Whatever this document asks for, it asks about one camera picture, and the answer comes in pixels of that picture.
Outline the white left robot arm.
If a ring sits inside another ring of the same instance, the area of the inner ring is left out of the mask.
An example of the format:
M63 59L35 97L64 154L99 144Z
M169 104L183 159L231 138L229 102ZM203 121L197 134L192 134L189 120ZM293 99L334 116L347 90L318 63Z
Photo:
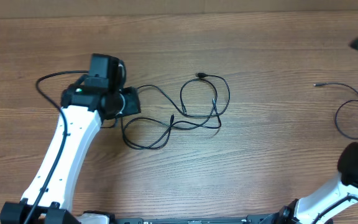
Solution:
M6 202L2 224L114 223L114 214L71 214L73 196L85 156L105 120L140 113L138 92L125 87L126 67L116 57L91 56L89 70L62 91L55 134L42 165L17 203Z

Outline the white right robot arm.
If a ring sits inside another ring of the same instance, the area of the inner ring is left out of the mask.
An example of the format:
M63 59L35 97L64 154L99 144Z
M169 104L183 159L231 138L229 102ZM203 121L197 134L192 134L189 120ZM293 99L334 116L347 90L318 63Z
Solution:
M358 203L358 137L351 138L337 163L337 174L307 197L296 199L261 223L332 223L333 217Z

